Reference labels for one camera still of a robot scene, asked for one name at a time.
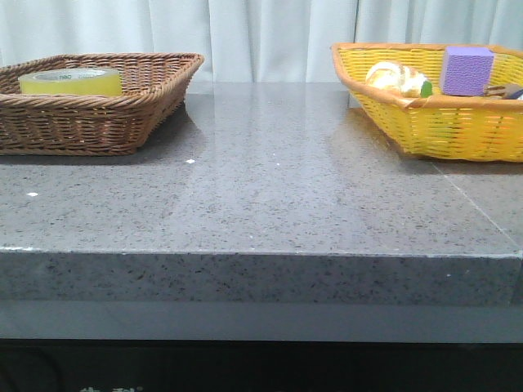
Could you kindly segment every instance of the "food item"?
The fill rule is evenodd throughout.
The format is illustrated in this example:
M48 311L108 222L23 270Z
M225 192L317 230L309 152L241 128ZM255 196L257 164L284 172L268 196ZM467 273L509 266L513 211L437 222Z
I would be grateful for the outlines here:
M397 96L419 98L426 81L427 77L413 67L397 61L380 61L368 71L365 84Z

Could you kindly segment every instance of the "basket rim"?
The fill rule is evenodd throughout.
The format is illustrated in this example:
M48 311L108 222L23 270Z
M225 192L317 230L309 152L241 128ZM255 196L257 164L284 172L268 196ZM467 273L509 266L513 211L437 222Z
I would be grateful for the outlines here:
M512 55L523 59L523 51L516 51L500 45L479 45L479 44L430 44L430 43L394 43L394 42L335 42L331 46L333 54L334 68L336 74L343 84L350 90L359 92L378 102L389 105L396 105L401 109L487 109L487 110L523 110L523 100L486 100L480 96L429 96L428 98L403 98L395 96L390 92L380 90L376 87L367 86L363 82L358 82L350 77L343 67L342 50L373 50L373 49L394 49L411 51L415 49L425 49L432 51L443 51L446 47L487 47L497 54Z
M163 59L168 57L186 57L192 58L192 61L181 67L174 76L166 78L160 84L149 87L148 89L144 89L136 94L126 96L78 96L73 94L0 94L0 105L8 108L45 107L46 109L58 109L64 106L68 106L71 109L93 109L101 106L107 109L114 109L117 107L127 108L131 106L140 106L155 102L159 97L165 94L166 87L177 87L178 84L184 82L187 77L195 73L198 67L204 62L203 55L190 52L85 53L78 55L66 54L49 56L42 59L30 60L15 65L1 67L0 73L10 72L13 69L33 66L44 62L52 62L55 60L76 60L82 58L96 60L96 58L106 59L108 57L121 59Z

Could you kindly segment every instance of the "green object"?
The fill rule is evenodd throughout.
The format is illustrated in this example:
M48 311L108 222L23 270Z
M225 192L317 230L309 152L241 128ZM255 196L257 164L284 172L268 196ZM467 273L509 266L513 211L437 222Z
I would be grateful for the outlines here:
M430 81L426 80L422 84L422 90L421 90L420 96L422 98L427 98L428 96L431 96L432 94L433 94L432 93L432 83Z

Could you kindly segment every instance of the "brown wicker basket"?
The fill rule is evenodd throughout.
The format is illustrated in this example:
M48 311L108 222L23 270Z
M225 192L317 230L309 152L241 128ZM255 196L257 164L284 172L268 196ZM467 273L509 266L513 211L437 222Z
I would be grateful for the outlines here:
M0 154L125 155L183 102L194 53L63 55L0 68ZM49 69L118 69L122 96L25 95L18 77Z

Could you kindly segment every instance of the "tape label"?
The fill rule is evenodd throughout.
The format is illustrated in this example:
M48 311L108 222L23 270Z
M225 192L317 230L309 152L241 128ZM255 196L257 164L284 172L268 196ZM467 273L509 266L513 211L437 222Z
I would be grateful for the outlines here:
M104 74L105 71L101 69L71 69L70 71L48 71L35 75L34 78L44 81L79 80L94 78Z

